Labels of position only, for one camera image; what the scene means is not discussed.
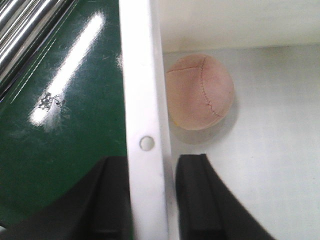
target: pink ball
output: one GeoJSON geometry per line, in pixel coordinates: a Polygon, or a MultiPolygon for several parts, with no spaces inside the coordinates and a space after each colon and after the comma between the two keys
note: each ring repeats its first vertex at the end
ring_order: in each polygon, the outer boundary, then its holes
{"type": "Polygon", "coordinates": [[[235,95],[234,83],[225,66],[212,56],[182,57],[165,77],[168,111],[179,127],[206,129],[227,115],[235,95]]]}

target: green metal panel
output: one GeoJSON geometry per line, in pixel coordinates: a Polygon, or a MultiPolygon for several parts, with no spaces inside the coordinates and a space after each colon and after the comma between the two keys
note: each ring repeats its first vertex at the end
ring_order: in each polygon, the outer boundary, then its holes
{"type": "Polygon", "coordinates": [[[102,156],[127,154],[120,59],[118,1],[74,3],[0,103],[0,222],[47,206],[102,156]]]}

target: white floor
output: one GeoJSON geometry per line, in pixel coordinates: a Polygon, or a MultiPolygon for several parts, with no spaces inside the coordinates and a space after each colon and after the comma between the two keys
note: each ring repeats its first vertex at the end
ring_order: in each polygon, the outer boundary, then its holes
{"type": "MultiPolygon", "coordinates": [[[[277,240],[320,238],[320,45],[202,51],[228,68],[236,98],[201,131],[170,123],[174,159],[206,153],[277,240]]],[[[168,69],[190,53],[164,55],[168,69]]]]}

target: chrome bar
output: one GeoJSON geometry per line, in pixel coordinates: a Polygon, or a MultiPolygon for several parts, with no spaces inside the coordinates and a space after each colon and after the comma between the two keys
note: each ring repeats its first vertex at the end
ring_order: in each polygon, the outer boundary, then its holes
{"type": "Polygon", "coordinates": [[[25,22],[28,14],[33,10],[39,0],[26,0],[21,7],[11,16],[7,23],[0,30],[0,49],[10,40],[17,29],[25,22]]]}
{"type": "Polygon", "coordinates": [[[74,0],[38,0],[23,26],[14,31],[15,35],[10,36],[10,42],[0,53],[0,100],[13,83],[17,71],[39,47],[72,2],[74,0]]]}
{"type": "Polygon", "coordinates": [[[0,30],[7,24],[8,20],[15,14],[24,0],[6,0],[0,9],[0,30]]]}

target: stitching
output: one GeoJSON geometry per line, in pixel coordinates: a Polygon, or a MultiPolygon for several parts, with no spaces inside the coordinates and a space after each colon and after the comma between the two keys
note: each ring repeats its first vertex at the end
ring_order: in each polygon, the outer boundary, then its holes
{"type": "Polygon", "coordinates": [[[221,115],[219,115],[218,113],[216,113],[215,110],[213,109],[212,104],[211,104],[211,101],[209,100],[209,97],[208,97],[208,95],[206,94],[206,91],[205,91],[204,80],[203,80],[203,73],[204,73],[204,65],[205,65],[206,60],[207,60],[207,58],[205,57],[204,60],[203,60],[202,65],[201,65],[201,76],[200,76],[201,91],[202,91],[202,94],[203,94],[203,96],[204,96],[204,98],[205,98],[206,104],[210,107],[213,115],[215,115],[215,116],[217,116],[217,117],[222,117],[221,115]]]}
{"type": "Polygon", "coordinates": [[[187,69],[198,69],[200,68],[199,66],[191,66],[191,67],[186,67],[186,68],[180,68],[180,69],[173,69],[170,71],[167,71],[166,73],[171,73],[171,72],[175,72],[175,71],[180,71],[180,70],[187,70],[187,69]]]}

